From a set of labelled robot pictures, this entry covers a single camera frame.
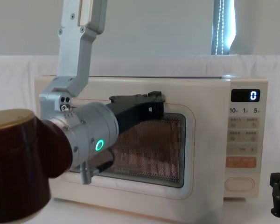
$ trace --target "mesh screen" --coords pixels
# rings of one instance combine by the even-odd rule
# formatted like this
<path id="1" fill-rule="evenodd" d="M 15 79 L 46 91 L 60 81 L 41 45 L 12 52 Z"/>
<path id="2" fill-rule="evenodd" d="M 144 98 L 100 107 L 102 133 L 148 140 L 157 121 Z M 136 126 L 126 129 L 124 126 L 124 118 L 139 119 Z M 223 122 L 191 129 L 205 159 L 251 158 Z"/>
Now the mesh screen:
<path id="1" fill-rule="evenodd" d="M 100 176 L 180 188 L 184 182 L 185 122 L 181 114 L 145 121 L 122 133 L 110 148 L 114 165 Z M 105 150 L 91 160 L 94 168 L 111 159 Z"/>

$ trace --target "white wall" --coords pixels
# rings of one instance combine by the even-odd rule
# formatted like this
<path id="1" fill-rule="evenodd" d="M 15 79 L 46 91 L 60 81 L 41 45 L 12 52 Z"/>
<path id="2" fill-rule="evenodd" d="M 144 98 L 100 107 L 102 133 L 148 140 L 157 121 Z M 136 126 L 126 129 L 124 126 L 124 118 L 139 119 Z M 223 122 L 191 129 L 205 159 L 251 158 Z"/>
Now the white wall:
<path id="1" fill-rule="evenodd" d="M 0 0 L 0 55 L 57 55 L 63 0 Z M 209 55 L 213 0 L 109 0 L 93 55 Z"/>
<path id="2" fill-rule="evenodd" d="M 280 55 L 280 0 L 235 0 L 231 54 Z"/>

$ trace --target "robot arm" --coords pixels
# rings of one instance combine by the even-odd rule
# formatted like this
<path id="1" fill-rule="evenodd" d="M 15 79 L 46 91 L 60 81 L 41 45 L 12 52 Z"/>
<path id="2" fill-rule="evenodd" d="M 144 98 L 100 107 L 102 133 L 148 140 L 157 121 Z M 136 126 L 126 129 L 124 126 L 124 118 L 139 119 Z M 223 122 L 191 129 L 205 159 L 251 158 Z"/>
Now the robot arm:
<path id="1" fill-rule="evenodd" d="M 83 184 L 90 184 L 96 173 L 89 170 L 88 159 L 113 145 L 127 124 L 149 119 L 144 116 L 148 113 L 145 103 L 157 104 L 152 98 L 163 102 L 161 95 L 150 94 L 143 102 L 142 97 L 112 97 L 107 106 L 91 103 L 72 109 L 72 97 L 88 83 L 92 43 L 104 31 L 106 9 L 107 0 L 64 0 L 57 76 L 40 95 L 42 119 L 66 135 L 72 150 L 70 168 L 81 165 Z"/>

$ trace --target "number 0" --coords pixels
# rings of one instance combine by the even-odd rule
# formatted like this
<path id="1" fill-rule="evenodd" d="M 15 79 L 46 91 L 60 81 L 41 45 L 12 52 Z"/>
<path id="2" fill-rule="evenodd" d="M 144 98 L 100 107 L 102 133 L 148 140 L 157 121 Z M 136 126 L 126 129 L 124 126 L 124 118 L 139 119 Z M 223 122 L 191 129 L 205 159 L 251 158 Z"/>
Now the number 0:
<path id="1" fill-rule="evenodd" d="M 257 97 L 257 92 L 256 91 L 252 91 L 251 95 L 250 95 L 250 100 L 256 100 Z"/>

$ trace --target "microwave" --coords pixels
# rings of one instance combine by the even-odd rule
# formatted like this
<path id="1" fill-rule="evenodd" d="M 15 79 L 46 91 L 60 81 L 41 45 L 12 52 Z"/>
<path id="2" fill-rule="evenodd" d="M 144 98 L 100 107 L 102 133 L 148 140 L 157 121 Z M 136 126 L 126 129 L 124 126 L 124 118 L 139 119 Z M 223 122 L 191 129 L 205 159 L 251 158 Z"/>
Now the microwave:
<path id="1" fill-rule="evenodd" d="M 37 97 L 54 77 L 37 78 Z M 74 107 L 161 91 L 164 118 L 122 133 L 110 148 L 114 165 L 90 185 L 81 184 L 79 168 L 51 180 L 52 196 L 171 222 L 221 223 L 224 197 L 258 195 L 267 86 L 234 76 L 90 77 Z M 88 163 L 109 159 L 105 150 Z"/>

